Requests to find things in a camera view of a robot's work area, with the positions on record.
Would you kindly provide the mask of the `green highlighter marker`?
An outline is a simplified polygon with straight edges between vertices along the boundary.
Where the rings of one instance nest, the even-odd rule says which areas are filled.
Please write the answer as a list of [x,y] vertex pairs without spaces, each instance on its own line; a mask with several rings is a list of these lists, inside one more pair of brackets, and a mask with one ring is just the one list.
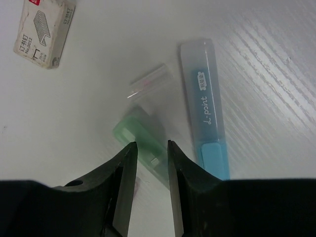
[[156,115],[133,104],[114,127],[113,135],[124,146],[136,142],[139,162],[169,188],[165,129]]

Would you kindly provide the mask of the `blue highlighter marker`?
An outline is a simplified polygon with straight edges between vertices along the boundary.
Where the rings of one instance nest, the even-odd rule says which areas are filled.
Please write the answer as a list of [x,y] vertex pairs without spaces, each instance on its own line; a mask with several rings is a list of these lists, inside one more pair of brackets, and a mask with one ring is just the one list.
[[227,143],[212,40],[197,39],[182,44],[180,59],[198,163],[211,175],[229,180]]

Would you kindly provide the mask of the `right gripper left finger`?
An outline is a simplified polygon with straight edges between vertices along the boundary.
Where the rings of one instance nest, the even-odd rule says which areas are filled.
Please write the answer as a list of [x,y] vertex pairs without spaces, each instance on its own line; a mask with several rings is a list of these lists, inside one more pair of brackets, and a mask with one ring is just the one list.
[[1,236],[127,236],[137,155],[137,144],[129,143],[103,165],[64,186],[1,181]]

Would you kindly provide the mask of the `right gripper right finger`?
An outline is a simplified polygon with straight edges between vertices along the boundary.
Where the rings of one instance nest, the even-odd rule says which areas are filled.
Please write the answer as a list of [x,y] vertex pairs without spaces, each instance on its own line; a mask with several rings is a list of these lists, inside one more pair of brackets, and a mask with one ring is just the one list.
[[315,179],[220,180],[168,141],[178,237],[313,237]]

